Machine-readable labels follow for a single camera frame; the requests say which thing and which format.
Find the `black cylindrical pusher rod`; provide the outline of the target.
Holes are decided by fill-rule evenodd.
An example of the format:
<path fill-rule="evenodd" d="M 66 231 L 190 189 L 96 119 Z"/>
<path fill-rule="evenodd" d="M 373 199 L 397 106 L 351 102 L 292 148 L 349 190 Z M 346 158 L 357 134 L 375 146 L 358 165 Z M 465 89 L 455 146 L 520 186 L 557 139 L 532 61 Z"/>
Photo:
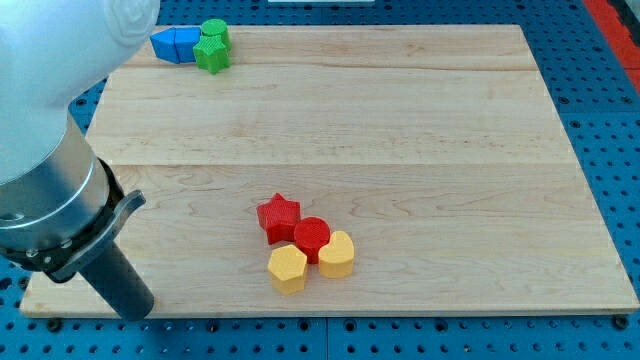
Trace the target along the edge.
<path fill-rule="evenodd" d="M 111 243 L 80 274 L 126 321 L 144 319 L 154 296 L 117 244 Z"/>

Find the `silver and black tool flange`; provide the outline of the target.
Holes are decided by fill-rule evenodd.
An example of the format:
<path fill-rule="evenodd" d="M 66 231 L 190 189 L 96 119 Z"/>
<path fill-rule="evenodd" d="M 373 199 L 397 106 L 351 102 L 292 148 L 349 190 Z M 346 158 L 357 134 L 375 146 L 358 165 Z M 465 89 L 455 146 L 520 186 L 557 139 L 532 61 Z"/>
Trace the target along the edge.
<path fill-rule="evenodd" d="M 144 204 L 141 191 L 123 192 L 69 118 L 53 151 L 1 186 L 1 254 L 66 282 L 96 260 Z"/>

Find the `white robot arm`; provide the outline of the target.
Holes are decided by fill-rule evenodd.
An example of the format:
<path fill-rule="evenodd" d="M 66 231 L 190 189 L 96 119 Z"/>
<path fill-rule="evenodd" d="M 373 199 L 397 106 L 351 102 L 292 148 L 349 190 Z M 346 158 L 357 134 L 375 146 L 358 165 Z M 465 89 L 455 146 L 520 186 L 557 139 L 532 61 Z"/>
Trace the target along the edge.
<path fill-rule="evenodd" d="M 154 298 L 116 244 L 144 202 L 87 143 L 70 103 L 146 42 L 157 0 L 1 5 L 1 253 L 64 283 L 83 276 L 123 319 Z"/>

